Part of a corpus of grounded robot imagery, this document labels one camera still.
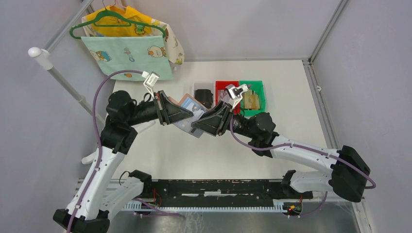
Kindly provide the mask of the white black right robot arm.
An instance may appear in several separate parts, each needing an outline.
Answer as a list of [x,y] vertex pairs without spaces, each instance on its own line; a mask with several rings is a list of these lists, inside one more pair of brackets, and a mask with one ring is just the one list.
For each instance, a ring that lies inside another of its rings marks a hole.
[[246,118],[234,114],[228,103],[220,102],[191,125],[213,136],[230,131],[236,141],[258,156],[289,160],[312,168],[310,172],[287,171],[280,186],[287,198],[304,192],[334,192],[347,201],[360,202],[366,189],[376,187],[369,177],[369,166],[353,147],[328,149],[286,138],[275,131],[269,113]]

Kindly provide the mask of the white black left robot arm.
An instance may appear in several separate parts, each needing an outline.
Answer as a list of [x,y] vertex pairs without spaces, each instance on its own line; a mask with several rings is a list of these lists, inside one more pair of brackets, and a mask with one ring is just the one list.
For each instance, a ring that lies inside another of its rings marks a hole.
[[135,170],[125,183],[103,196],[138,135],[135,125],[156,119],[169,125],[193,117],[192,111],[171,102],[164,91],[155,93],[152,101],[140,103],[124,90],[114,92],[106,112],[105,127],[97,134],[98,147],[85,180],[69,205],[53,215],[53,220],[68,233],[105,233],[112,219],[133,198],[151,195],[151,176]]

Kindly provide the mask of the silver credit card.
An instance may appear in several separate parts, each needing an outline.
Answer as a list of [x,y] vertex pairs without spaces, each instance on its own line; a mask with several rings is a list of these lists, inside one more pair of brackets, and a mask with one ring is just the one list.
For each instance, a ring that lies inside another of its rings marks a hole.
[[197,121],[201,118],[201,116],[207,112],[207,108],[205,108],[201,103],[199,103],[196,99],[192,96],[185,96],[179,102],[180,106],[190,110],[193,113],[193,117],[187,121]]

